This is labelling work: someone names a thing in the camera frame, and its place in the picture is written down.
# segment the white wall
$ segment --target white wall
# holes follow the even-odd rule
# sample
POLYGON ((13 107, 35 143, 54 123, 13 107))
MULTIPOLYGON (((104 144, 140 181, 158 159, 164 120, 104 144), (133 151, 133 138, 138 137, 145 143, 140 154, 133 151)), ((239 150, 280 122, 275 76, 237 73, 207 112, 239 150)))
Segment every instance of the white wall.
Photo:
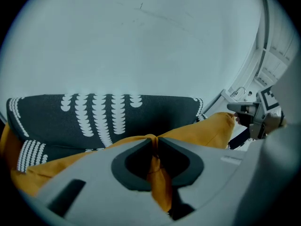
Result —
POLYGON ((257 33, 261 0, 30 0, 0 54, 10 97, 229 88, 257 33))

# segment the yellow fabric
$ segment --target yellow fabric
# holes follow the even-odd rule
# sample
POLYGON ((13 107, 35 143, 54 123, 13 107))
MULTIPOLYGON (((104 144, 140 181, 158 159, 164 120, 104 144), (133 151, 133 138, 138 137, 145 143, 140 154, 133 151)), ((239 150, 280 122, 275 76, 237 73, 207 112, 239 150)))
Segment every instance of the yellow fabric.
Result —
MULTIPOLYGON (((230 140, 233 128, 233 114, 216 113, 204 121, 174 129, 159 137, 174 138, 196 145, 225 149, 230 140)), ((160 163, 160 159, 156 157, 158 137, 151 134, 146 136, 128 137, 114 143, 106 148, 106 150, 145 138, 150 138, 152 140, 154 150, 153 155, 155 155, 151 161, 147 180, 151 183, 153 198, 161 206, 162 210, 168 212, 171 209, 172 203, 171 178, 160 163)), ((45 164, 31 166, 27 169, 26 174, 12 170, 11 177, 17 188, 30 195, 35 195, 49 179, 87 154, 89 153, 80 153, 50 161, 45 164)))
POLYGON ((21 148, 22 142, 18 140, 9 125, 6 124, 0 140, 0 155, 9 170, 16 169, 21 148))

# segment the dark gray cushion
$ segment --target dark gray cushion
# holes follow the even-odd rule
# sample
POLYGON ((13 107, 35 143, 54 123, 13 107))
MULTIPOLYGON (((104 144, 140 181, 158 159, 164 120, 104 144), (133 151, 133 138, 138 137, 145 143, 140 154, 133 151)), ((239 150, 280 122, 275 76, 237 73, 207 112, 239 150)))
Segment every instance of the dark gray cushion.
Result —
POLYGON ((101 148, 123 138, 192 124, 203 101, 190 97, 41 95, 9 99, 8 122, 23 141, 101 148))

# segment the white pattern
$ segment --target white pattern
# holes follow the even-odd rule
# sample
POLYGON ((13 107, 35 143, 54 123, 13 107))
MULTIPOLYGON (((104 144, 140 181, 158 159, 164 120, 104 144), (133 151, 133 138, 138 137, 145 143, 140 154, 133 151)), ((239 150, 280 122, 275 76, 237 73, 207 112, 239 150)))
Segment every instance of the white pattern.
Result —
POLYGON ((29 148, 31 142, 32 142, 31 140, 27 141, 26 145, 24 145, 25 149, 24 149, 24 153, 23 153, 22 158, 21 158, 21 170, 20 170, 22 172, 25 172, 25 170, 26 170, 25 160, 26 160, 27 151, 28 151, 28 148, 29 148))
POLYGON ((42 154, 43 154, 44 147, 45 147, 45 144, 42 144, 39 148, 39 152, 38 152, 37 160, 36 160, 36 165, 39 165, 40 162, 41 162, 41 157, 42 157, 42 154))
POLYGON ((204 121, 204 120, 206 120, 208 117, 207 116, 205 116, 204 114, 200 114, 199 116, 198 116, 198 120, 199 121, 204 121))
POLYGON ((48 155, 43 155, 43 158, 42 158, 42 163, 41 164, 44 164, 47 162, 47 158, 48 158, 48 155))
POLYGON ((92 101, 94 104, 92 105, 92 112, 98 136, 104 146, 107 147, 112 145, 112 141, 109 134, 108 122, 105 114, 105 101, 106 96, 94 95, 94 100, 92 101))
POLYGON ((93 136, 93 132, 91 130, 90 121, 88 119, 87 111, 86 111, 87 97, 88 97, 88 95, 86 95, 86 94, 84 94, 84 95, 79 94, 76 97, 75 113, 76 113, 76 117, 79 122, 79 126, 80 126, 80 129, 81 129, 83 135, 86 137, 91 137, 91 136, 93 136))
POLYGON ((18 110, 18 101, 19 101, 20 98, 13 98, 11 99, 11 107, 12 107, 12 112, 13 112, 13 115, 15 116, 15 119, 16 121, 18 122, 24 136, 26 137, 29 137, 28 133, 26 132, 26 130, 24 129, 24 127, 22 126, 21 122, 20 122, 20 119, 21 116, 20 116, 20 113, 19 113, 19 110, 18 110))
POLYGON ((112 117, 115 134, 122 134, 125 130, 124 96, 112 96, 112 117))
POLYGON ((32 159, 31 159, 31 162, 30 162, 30 166, 34 165, 34 161, 36 159, 36 154, 38 152, 38 148, 39 148, 40 144, 41 143, 39 141, 36 141, 36 145, 34 145, 34 149, 33 149, 33 152, 32 152, 32 159))
POLYGON ((35 146, 35 144, 36 144, 36 141, 33 140, 33 141, 31 141, 31 144, 28 147, 28 153, 27 153, 27 156, 26 156, 26 163, 25 163, 25 171, 24 172, 26 172, 27 168, 30 165, 32 150, 33 150, 33 147, 35 146))
POLYGON ((18 101, 19 101, 19 99, 20 99, 20 98, 16 98, 16 99, 14 100, 13 107, 14 107, 15 110, 16 110, 16 115, 17 115, 17 117, 18 117, 18 118, 21 118, 20 113, 19 113, 19 110, 18 110, 18 101))
POLYGON ((142 98, 141 96, 133 96, 133 95, 130 95, 130 105, 134 108, 138 108, 140 106, 142 106, 142 98))
POLYGON ((10 110, 10 111, 13 111, 13 108, 12 108, 12 103, 13 103, 13 101, 14 101, 14 98, 10 99, 10 100, 9 100, 9 103, 8 103, 8 107, 9 107, 9 110, 10 110))
POLYGON ((30 141, 25 141, 23 146, 22 146, 22 149, 21 149, 21 152, 20 152, 20 155, 19 155, 19 158, 18 158, 18 164, 17 164, 17 170, 18 171, 22 171, 22 168, 21 168, 21 163, 22 163, 22 159, 23 159, 23 155, 24 155, 24 150, 26 148, 26 145, 27 143, 29 143, 30 141))
POLYGON ((197 100, 199 101, 199 107, 198 107, 198 112, 196 114, 196 117, 199 117, 199 115, 201 114, 201 110, 203 108, 203 100, 199 98, 197 98, 197 100))
POLYGON ((61 100, 61 109, 63 110, 63 111, 68 111, 68 110, 70 110, 70 103, 71 103, 71 99, 72 99, 72 96, 73 96, 74 94, 65 94, 64 96, 63 96, 63 98, 62 98, 62 100, 61 100))

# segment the faucet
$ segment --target faucet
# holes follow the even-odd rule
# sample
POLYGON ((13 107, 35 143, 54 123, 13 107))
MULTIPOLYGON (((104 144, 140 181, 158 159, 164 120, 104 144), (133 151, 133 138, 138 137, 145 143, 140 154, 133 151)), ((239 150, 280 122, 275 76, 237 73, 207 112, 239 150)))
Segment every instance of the faucet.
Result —
POLYGON ((245 91, 244 91, 244 94, 246 93, 246 89, 245 89, 245 87, 239 87, 237 90, 235 90, 231 95, 230 95, 230 97, 234 97, 234 96, 237 96, 237 94, 238 94, 238 91, 239 91, 239 89, 240 88, 243 88, 245 91))

